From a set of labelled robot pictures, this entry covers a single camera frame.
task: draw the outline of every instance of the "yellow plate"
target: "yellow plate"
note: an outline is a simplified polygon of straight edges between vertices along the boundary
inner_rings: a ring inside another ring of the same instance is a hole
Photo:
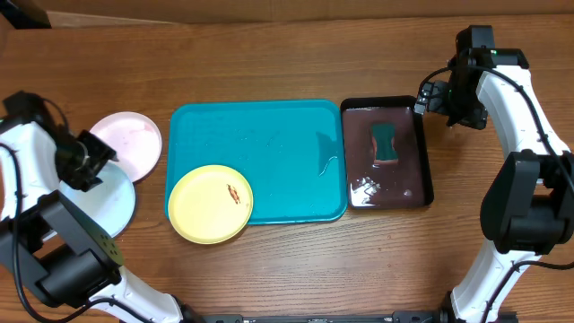
[[[168,203],[170,221],[187,240],[201,244],[225,241],[243,229],[253,210],[253,192],[236,170],[200,167],[179,180]]]

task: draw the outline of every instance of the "cable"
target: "cable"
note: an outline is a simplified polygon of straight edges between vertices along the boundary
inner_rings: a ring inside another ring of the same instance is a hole
[[[76,312],[68,315],[63,319],[47,319],[42,317],[37,311],[35,311],[28,299],[26,298],[26,294],[24,293],[24,289],[22,286],[22,276],[20,273],[20,257],[19,257],[19,244],[18,244],[18,235],[19,235],[19,223],[20,223],[20,215],[22,214],[22,175],[20,170],[20,164],[18,163],[18,158],[16,157],[16,152],[12,150],[7,144],[0,143],[0,147],[4,148],[12,157],[14,163],[14,175],[16,179],[16,210],[13,219],[13,240],[12,240],[12,261],[13,261],[13,275],[14,275],[14,283],[16,285],[16,292],[18,293],[18,298],[22,303],[23,308],[28,312],[28,314],[33,318],[36,319],[38,322],[41,323],[66,323],[72,319],[75,319],[82,315],[86,310],[89,310],[94,305],[101,304],[101,303],[108,303],[111,306],[118,306],[120,309],[125,311],[126,313],[133,316],[135,319],[138,319],[145,323],[152,323],[150,320],[144,318],[143,316],[136,313],[134,310],[128,308],[123,303],[111,299],[111,298],[102,298],[96,301],[88,301],[86,304],[81,307]]]
[[[554,161],[558,164],[561,175],[564,177],[564,180],[566,181],[566,183],[570,189],[570,193],[572,193],[574,195],[574,183],[572,183],[572,179],[570,178],[570,175],[569,175],[568,171],[566,170],[566,167],[564,167],[564,165],[560,161],[560,157],[558,157],[558,155],[556,154],[556,152],[553,150],[552,146],[550,145],[550,142],[548,141],[548,135],[544,132],[542,122],[540,121],[540,117],[538,117],[538,113],[536,112],[536,107],[535,107],[534,103],[532,102],[532,100],[530,99],[530,97],[528,96],[528,94],[526,94],[526,92],[524,91],[524,87],[522,85],[519,85],[514,80],[512,80],[511,78],[506,76],[505,74],[503,74],[499,71],[496,71],[492,68],[489,68],[489,67],[483,67],[483,66],[477,66],[477,65],[449,66],[449,67],[440,68],[439,70],[436,70],[436,71],[432,72],[431,74],[429,74],[429,76],[425,77],[425,79],[421,82],[421,85],[419,86],[419,92],[418,93],[419,94],[422,93],[422,87],[424,86],[424,84],[426,84],[434,76],[441,74],[441,73],[444,73],[444,72],[448,72],[448,71],[452,72],[452,71],[455,71],[457,69],[464,69],[464,68],[474,69],[474,70],[494,74],[494,75],[498,76],[500,79],[502,79],[503,81],[512,85],[517,90],[517,92],[519,92],[520,95],[522,95],[522,97],[524,98],[524,100],[526,102],[526,105],[530,109],[530,114],[532,115],[532,119],[535,122],[536,131],[538,131],[538,134],[540,135],[540,141],[543,143],[546,151],[551,155],[551,157],[554,159]],[[517,272],[518,269],[522,266],[539,266],[539,267],[553,269],[553,270],[570,270],[570,269],[574,269],[574,262],[571,262],[571,263],[566,264],[566,265],[555,265],[555,264],[545,263],[542,261],[533,261],[533,260],[526,260],[526,261],[517,262],[506,273],[506,275],[504,276],[504,279],[502,279],[500,284],[496,287],[496,290],[492,294],[492,297],[487,301],[486,309],[484,310],[483,317],[481,318],[481,323],[486,323],[486,320],[488,319],[488,314],[492,309],[492,304],[494,304],[496,299],[499,297],[500,293],[502,292],[502,289],[504,289],[504,286],[507,284],[510,277],[514,274],[514,272]]]
[[[62,109],[60,109],[60,107],[57,104],[55,104],[55,102],[53,102],[52,100],[42,98],[42,97],[40,97],[40,98],[42,100],[44,100],[45,102],[51,104],[52,107],[54,107],[57,110],[57,112],[60,114],[60,117],[62,118],[62,122],[64,122],[65,130],[67,130],[69,132],[70,131],[70,124],[68,123],[68,119],[65,117],[64,111],[62,111]]]
[[[496,290],[494,291],[494,294],[492,295],[492,297],[486,302],[486,309],[484,309],[483,317],[481,318],[481,323],[486,323],[486,319],[488,318],[488,313],[492,310],[492,304],[494,304],[496,299],[499,297],[500,292],[502,292],[502,289],[504,288],[506,283],[509,282],[512,274],[514,274],[515,271],[517,272],[518,269],[522,266],[539,266],[542,268],[548,268],[548,269],[553,269],[553,270],[570,270],[570,269],[574,268],[574,262],[571,262],[571,263],[566,264],[566,265],[555,265],[555,264],[545,263],[542,261],[533,261],[533,260],[525,260],[525,261],[517,262],[506,273],[506,275],[504,276],[504,279],[502,279],[500,284],[496,287]]]

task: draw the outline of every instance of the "food stain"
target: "food stain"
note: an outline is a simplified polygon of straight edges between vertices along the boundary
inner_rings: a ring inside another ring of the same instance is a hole
[[[239,201],[239,194],[237,194],[237,189],[235,189],[233,186],[227,184],[227,189],[230,191],[230,195],[231,198],[233,198],[233,201],[235,201],[235,204],[239,204],[241,203],[241,201]]]

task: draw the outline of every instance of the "brown liquid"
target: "brown liquid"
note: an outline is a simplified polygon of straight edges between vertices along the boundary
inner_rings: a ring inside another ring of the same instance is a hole
[[[376,161],[371,133],[376,124],[394,125],[393,148],[397,160]],[[343,131],[351,206],[406,208],[424,205],[421,162],[411,109],[348,109],[343,112]]]

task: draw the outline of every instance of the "white plate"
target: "white plate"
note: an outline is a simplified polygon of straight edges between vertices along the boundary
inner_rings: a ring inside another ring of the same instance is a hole
[[[126,228],[134,215],[134,184],[118,166],[109,162],[98,177],[102,183],[88,192],[70,188],[63,181],[59,189],[113,238]]]
[[[109,115],[92,127],[90,132],[116,151],[119,162],[115,164],[133,182],[152,171],[160,159],[160,129],[142,114],[118,112]]]

